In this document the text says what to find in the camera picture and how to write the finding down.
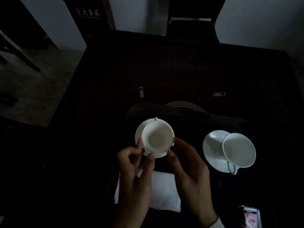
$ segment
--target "white sleeve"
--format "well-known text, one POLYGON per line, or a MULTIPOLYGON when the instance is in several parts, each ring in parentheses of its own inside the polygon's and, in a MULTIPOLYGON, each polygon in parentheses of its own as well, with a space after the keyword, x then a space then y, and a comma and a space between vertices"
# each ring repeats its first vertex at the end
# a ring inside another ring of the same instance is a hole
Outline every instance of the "white sleeve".
POLYGON ((218 218, 217 221, 209 228, 225 228, 225 227, 224 227, 223 223, 221 222, 221 219, 218 218))

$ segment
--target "cup rim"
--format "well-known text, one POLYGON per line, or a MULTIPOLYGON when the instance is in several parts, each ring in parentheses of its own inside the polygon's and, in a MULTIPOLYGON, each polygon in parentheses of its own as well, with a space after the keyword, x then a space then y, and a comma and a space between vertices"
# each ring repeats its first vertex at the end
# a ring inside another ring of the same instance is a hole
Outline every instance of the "cup rim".
POLYGON ((251 141, 249 138, 247 138, 247 139, 248 139, 248 141, 251 143, 251 145, 253 146, 253 149, 254 149, 254 160, 253 160, 252 164, 246 165, 246 166, 240 166, 240 165, 235 164, 233 161, 230 161, 230 159, 227 157, 227 155, 226 155, 226 153, 225 153, 225 150, 224 150, 224 142, 225 142, 226 138, 227 138, 228 136, 232 135, 232 134, 239 134, 239 135, 241 135, 241 136, 247 138, 244 134, 241 134, 241 133, 230 133, 230 134, 228 134, 228 135, 224 138, 224 140, 222 141, 222 150, 223 150, 223 153, 224 153, 226 159, 228 160, 228 162, 230 162, 231 164, 235 165, 236 167, 247 168, 247 167, 249 167, 249 166, 252 166, 253 163, 255 162, 256 157, 257 157, 257 156, 256 156, 257 153, 256 153, 256 150, 255 150, 255 147, 254 147, 252 141, 251 141))
MULTIPOLYGON (((164 121, 164 120, 161 120, 161 121, 159 121, 159 120, 153 121, 153 122, 150 122, 148 125, 150 125, 150 124, 152 124, 152 123, 154 123, 154 122, 159 122, 159 123, 161 123, 161 124, 165 124, 166 126, 169 127, 169 129, 170 129, 171 132, 172 132, 172 135, 173 135, 173 137, 172 137, 172 144, 171 144, 170 147, 169 147, 168 149, 166 149, 164 152, 161 152, 161 153, 165 153, 165 152, 167 152, 167 151, 171 148, 171 146, 173 145, 173 141, 174 141, 174 137, 175 137, 174 131, 173 131, 172 127, 169 125, 169 123, 166 122, 166 121, 164 121)), ((144 127, 144 129, 143 129, 143 131, 142 131, 142 133, 141 133, 141 138, 142 138, 142 135, 143 135, 144 130, 147 128, 148 125, 146 125, 146 126, 144 127)), ((144 146, 145 148, 147 148, 148 150, 150 150, 152 153, 158 153, 158 152, 154 152, 153 150, 149 149, 149 148, 146 147, 144 144, 143 144, 143 146, 144 146)))

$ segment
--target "white paper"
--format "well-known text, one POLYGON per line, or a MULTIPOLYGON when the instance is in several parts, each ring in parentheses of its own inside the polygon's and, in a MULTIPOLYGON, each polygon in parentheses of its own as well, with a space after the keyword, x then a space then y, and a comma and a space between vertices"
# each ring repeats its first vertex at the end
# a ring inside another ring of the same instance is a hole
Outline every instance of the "white paper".
MULTIPOLYGON (((115 204, 118 203, 119 180, 114 196, 115 204)), ((176 190, 174 174, 158 171, 152 172, 152 198, 150 207, 157 210, 172 210, 180 213, 180 198, 176 190)))

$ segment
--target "saucer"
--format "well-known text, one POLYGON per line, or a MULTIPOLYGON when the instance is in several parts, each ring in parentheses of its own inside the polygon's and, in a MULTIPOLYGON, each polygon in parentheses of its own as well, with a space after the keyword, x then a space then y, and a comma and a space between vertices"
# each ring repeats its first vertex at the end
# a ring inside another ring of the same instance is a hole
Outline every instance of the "saucer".
MULTIPOLYGON (((167 122, 165 122, 164 120, 162 119, 157 119, 158 121, 161 121, 167 125, 169 125, 167 122)), ((143 129, 146 127, 146 125, 148 125, 150 122, 154 122, 154 118, 150 118, 144 122, 142 122, 139 127, 137 128, 136 132, 135 132, 135 144, 137 144, 138 142, 138 139, 141 137, 141 134, 143 132, 143 129)), ((148 156, 149 153, 151 153, 150 150, 146 149, 146 147, 144 147, 145 149, 145 153, 143 155, 145 156, 148 156)), ((164 157, 166 156, 167 152, 164 152, 164 153, 153 153, 154 154, 154 157, 155 158, 160 158, 160 157, 164 157)))
POLYGON ((227 161, 218 159, 214 146, 211 144, 213 140, 221 143, 228 134, 230 133, 224 130, 215 130, 210 132, 203 141, 203 152, 205 158, 213 168, 224 173, 229 173, 227 161))

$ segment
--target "fingernail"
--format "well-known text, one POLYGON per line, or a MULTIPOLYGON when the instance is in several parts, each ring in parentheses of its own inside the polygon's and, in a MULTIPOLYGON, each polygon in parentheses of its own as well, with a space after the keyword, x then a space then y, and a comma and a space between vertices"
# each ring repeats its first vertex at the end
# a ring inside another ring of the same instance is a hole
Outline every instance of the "fingernail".
POLYGON ((154 154, 153 153, 149 153, 148 156, 147 156, 147 159, 153 160, 154 159, 154 154))
POLYGON ((172 150, 168 150, 168 152, 167 152, 167 155, 169 156, 169 157, 173 157, 174 156, 174 153, 173 153, 173 151, 172 150))

